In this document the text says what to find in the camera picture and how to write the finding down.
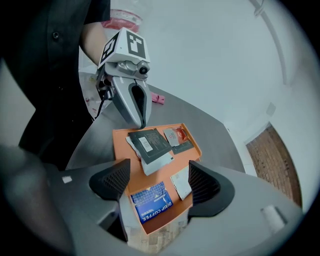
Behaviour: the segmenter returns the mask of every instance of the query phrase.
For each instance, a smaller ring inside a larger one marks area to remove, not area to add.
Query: table surface
[[[165,96],[165,103],[152,103],[147,126],[184,123],[202,150],[201,161],[245,172],[238,151],[225,126],[209,114],[156,87],[150,90]],[[115,160],[112,130],[128,125],[111,103],[93,122],[74,150],[67,169],[88,167]]]

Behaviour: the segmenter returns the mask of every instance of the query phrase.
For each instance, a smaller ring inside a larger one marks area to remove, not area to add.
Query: pink object
[[[152,101],[153,102],[158,102],[160,104],[165,104],[165,96],[162,95],[158,95],[154,92],[151,92],[151,96],[152,96]]]

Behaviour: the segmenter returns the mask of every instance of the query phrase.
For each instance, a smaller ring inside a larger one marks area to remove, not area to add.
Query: person
[[[79,46],[99,64],[107,42],[101,22],[110,19],[110,0],[40,2],[4,3],[2,10],[16,22],[1,21],[1,48],[36,109],[19,146],[64,170],[93,122],[79,82]]]

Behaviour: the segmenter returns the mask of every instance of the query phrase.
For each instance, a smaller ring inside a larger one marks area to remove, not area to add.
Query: orange tray
[[[202,152],[184,123],[150,126],[144,128],[143,130],[151,130],[156,128],[159,131],[159,133],[164,138],[166,138],[164,135],[165,129],[176,128],[179,126],[181,126],[185,130],[188,138],[190,139],[194,147],[179,154],[174,154],[171,150],[170,154],[174,157],[174,160],[170,164],[165,165],[164,167],[150,174],[149,176],[145,175],[141,165],[141,161],[137,157],[136,152],[126,141],[128,133],[136,132],[137,130],[120,129],[112,131],[115,159],[130,159],[130,181],[125,190],[126,195],[129,196],[132,194],[136,194],[162,181],[166,181],[170,179],[172,175],[176,174],[184,167],[188,166],[189,160],[196,161],[200,159]]]

